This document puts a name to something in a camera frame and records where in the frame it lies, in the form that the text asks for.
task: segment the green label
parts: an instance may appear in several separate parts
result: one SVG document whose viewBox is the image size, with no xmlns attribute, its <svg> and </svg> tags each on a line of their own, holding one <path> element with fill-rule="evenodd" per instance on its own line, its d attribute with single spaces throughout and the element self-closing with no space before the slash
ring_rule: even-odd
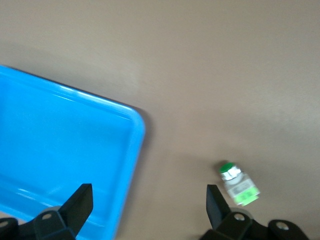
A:
<svg viewBox="0 0 320 240">
<path fill-rule="evenodd" d="M 257 200 L 259 198 L 258 194 L 259 194 L 258 188 L 254 186 L 235 196 L 234 201 L 238 205 L 245 206 L 253 202 L 254 200 Z"/>
</svg>

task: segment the blue plastic tray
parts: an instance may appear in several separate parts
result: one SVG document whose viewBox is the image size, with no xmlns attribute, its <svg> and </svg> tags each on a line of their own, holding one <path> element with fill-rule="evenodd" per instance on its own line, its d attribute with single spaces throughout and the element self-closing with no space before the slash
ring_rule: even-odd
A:
<svg viewBox="0 0 320 240">
<path fill-rule="evenodd" d="M 0 211 L 29 221 L 92 183 L 77 239 L 113 239 L 144 132 L 130 107 L 0 66 Z"/>
</svg>

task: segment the black bracket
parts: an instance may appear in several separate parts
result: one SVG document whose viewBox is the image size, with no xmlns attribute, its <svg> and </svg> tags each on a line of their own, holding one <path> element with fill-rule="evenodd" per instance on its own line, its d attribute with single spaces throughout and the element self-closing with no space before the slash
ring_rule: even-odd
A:
<svg viewBox="0 0 320 240">
<path fill-rule="evenodd" d="M 92 210 L 92 185 L 82 184 L 58 210 L 48 209 L 25 224 L 1 218 L 0 240 L 75 240 Z"/>
<path fill-rule="evenodd" d="M 272 220 L 265 227 L 242 212 L 232 212 L 216 185 L 207 186 L 206 212 L 212 229 L 200 240 L 309 240 L 290 221 Z"/>
</svg>

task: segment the beige surface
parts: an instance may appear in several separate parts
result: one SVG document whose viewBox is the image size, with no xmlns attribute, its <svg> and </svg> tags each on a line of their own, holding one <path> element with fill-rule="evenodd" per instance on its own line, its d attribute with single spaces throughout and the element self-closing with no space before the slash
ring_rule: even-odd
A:
<svg viewBox="0 0 320 240">
<path fill-rule="evenodd" d="M 118 240 L 196 240 L 221 160 L 320 239 L 320 1 L 0 0 L 0 64 L 142 109 Z"/>
</svg>

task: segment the white label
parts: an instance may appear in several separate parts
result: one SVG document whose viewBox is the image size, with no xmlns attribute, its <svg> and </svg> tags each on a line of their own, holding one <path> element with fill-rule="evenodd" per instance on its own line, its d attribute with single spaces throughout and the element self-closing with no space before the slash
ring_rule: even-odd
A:
<svg viewBox="0 0 320 240">
<path fill-rule="evenodd" d="M 228 193 L 229 195 L 234 198 L 235 196 L 243 193 L 244 191 L 248 190 L 249 188 L 255 187 L 256 185 L 251 179 L 244 180 L 241 183 L 238 183 L 235 187 L 231 188 Z"/>
</svg>

